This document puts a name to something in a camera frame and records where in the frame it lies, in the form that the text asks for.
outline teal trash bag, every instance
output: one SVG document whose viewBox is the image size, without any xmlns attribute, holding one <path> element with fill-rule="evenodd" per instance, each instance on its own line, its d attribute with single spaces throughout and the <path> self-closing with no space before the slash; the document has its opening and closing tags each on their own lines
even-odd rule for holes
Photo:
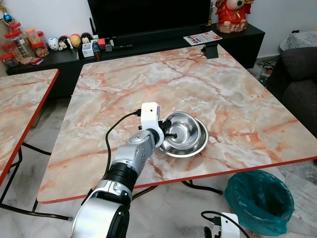
<svg viewBox="0 0 317 238">
<path fill-rule="evenodd" d="M 287 232 L 294 199 L 287 186 L 270 173 L 255 170 L 235 174 L 224 196 L 244 227 L 263 236 Z"/>
</svg>

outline sofa cushion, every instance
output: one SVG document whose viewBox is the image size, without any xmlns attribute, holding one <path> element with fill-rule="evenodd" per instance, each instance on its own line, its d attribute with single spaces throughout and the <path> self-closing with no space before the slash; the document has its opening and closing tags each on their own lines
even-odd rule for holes
<svg viewBox="0 0 317 238">
<path fill-rule="evenodd" d="M 317 47 L 286 50 L 281 58 L 293 81 L 317 77 Z"/>
<path fill-rule="evenodd" d="M 292 82 L 283 94 L 282 103 L 317 137 L 317 84 L 313 79 Z"/>
</svg>

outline marble tabletop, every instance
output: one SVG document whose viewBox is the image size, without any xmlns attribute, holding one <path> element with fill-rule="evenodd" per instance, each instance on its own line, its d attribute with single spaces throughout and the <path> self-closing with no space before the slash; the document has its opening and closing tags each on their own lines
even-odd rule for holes
<svg viewBox="0 0 317 238">
<path fill-rule="evenodd" d="M 58 73 L 50 69 L 0 78 L 0 185 Z"/>
<path fill-rule="evenodd" d="M 202 46 L 83 66 L 38 201 L 85 197 L 104 174 L 106 131 L 144 102 L 160 104 L 160 118 L 185 111 L 209 129 L 205 150 L 172 158 L 159 149 L 136 187 L 295 163 L 316 158 L 317 140 L 230 54 L 206 59 Z M 129 117 L 109 135 L 111 153 L 138 131 Z"/>
</svg>

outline television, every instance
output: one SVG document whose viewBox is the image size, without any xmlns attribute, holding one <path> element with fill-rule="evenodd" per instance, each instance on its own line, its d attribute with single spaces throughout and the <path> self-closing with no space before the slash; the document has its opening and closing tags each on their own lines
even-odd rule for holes
<svg viewBox="0 0 317 238">
<path fill-rule="evenodd" d="M 88 0 L 100 38 L 206 25 L 211 0 Z"/>
</svg>

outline robotic arm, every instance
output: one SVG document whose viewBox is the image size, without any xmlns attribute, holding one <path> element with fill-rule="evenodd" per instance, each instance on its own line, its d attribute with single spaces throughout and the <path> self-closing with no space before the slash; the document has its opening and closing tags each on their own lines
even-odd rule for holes
<svg viewBox="0 0 317 238">
<path fill-rule="evenodd" d="M 72 238 L 125 238 L 133 187 L 146 160 L 164 141 L 157 103 L 142 105 L 141 128 L 117 149 L 109 172 L 84 200 Z"/>
</svg>

